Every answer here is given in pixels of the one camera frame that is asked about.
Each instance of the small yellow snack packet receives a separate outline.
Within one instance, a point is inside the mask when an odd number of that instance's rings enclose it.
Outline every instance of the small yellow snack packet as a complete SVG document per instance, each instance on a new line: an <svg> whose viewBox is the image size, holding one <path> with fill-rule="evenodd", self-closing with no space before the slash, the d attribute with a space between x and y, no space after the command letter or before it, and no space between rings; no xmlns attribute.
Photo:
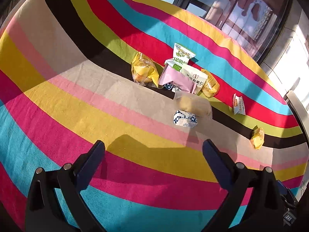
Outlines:
<svg viewBox="0 0 309 232"><path fill-rule="evenodd" d="M207 98L211 98L218 93L220 85L209 71L205 69L201 69L200 71L207 75L206 82L201 90Z"/></svg>
<svg viewBox="0 0 309 232"><path fill-rule="evenodd" d="M254 149L259 150L264 144L264 130L263 127L253 130L252 138L250 139L251 145Z"/></svg>
<svg viewBox="0 0 309 232"><path fill-rule="evenodd" d="M159 73L153 60L145 54L138 52L132 63L131 72L134 82L140 85L153 82L158 87Z"/></svg>

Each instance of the blue and white wrapper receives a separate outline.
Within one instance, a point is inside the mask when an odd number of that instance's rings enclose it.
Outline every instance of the blue and white wrapper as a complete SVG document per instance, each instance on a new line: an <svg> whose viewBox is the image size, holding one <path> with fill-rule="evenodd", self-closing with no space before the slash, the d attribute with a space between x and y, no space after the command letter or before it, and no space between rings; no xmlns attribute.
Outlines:
<svg viewBox="0 0 309 232"><path fill-rule="evenodd" d="M173 122L175 125L195 127L197 125L197 119L193 113L177 110L174 114Z"/></svg>
<svg viewBox="0 0 309 232"><path fill-rule="evenodd" d="M167 83L165 85L163 85L164 88L168 89L168 90L171 90L173 88L173 85L171 83Z"/></svg>

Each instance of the black stripe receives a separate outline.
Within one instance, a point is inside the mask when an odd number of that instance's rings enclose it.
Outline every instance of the black stripe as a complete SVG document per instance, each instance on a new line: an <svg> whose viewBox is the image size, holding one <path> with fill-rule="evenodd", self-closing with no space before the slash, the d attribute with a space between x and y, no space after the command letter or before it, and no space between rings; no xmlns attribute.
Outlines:
<svg viewBox="0 0 309 232"><path fill-rule="evenodd" d="M220 122L221 124L229 127L230 129L238 132L239 134L243 135L244 137L250 139L252 134L252 129L247 128L246 126L242 125L235 119L229 117L225 113L221 112L220 110L212 107L213 111L213 119ZM271 135L265 134L264 136L264 145L265 147L271 148L288 148L296 145L300 145L305 143L305 136L303 134L298 134L296 136L288 137L288 138L279 138Z"/></svg>
<svg viewBox="0 0 309 232"><path fill-rule="evenodd" d="M72 41L77 45L79 50L93 63L98 66L118 74L131 81L130 65L115 55L112 51L102 45L85 27L79 18L74 6L70 0L45 0L49 9L60 23L65 32L69 35ZM174 93L171 90L149 88L168 98L173 99ZM240 124L225 113L213 109L213 119L230 129L236 131L242 136L250 139L252 130ZM265 135L264 146L271 148L287 148L299 145L305 142L303 134L299 134L289 138L278 138L271 135Z"/></svg>

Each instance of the rainbow striped cloth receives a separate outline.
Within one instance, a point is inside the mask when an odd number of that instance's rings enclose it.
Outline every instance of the rainbow striped cloth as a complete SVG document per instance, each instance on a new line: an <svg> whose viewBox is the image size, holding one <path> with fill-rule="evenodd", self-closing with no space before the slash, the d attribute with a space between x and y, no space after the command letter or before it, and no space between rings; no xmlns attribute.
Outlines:
<svg viewBox="0 0 309 232"><path fill-rule="evenodd" d="M203 158L207 138L297 191L308 148L289 107L235 41L189 12L160 0L22 0L0 36L0 200L21 228L35 169L74 162L97 139L105 159L81 195L107 231L201 231L227 194ZM192 130L173 124L171 91L140 87L130 71L137 51L163 64L175 42L220 84L213 120ZM232 113L234 93L246 116Z"/></svg>

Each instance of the window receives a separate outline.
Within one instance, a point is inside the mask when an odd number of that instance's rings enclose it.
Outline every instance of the window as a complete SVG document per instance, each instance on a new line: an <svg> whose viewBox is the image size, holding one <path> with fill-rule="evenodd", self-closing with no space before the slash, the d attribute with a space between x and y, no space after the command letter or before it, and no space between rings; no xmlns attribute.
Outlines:
<svg viewBox="0 0 309 232"><path fill-rule="evenodd" d="M258 61L279 34L288 0L163 0L203 18Z"/></svg>

